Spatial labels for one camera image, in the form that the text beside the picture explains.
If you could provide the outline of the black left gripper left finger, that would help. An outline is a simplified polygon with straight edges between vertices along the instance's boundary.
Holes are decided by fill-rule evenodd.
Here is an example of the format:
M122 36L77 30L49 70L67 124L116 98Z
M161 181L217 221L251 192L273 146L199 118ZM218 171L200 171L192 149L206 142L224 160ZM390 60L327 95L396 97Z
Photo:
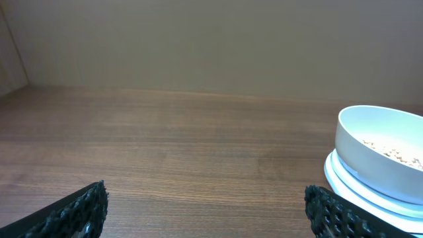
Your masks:
M1 228L1 238L99 238L108 213L102 180Z

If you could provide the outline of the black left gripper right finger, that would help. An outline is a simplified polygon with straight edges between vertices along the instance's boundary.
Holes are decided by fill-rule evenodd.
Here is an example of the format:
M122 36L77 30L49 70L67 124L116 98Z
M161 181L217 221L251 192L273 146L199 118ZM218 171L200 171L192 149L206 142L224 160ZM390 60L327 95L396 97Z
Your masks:
M321 186L305 188L305 214L318 238L413 238L359 206Z

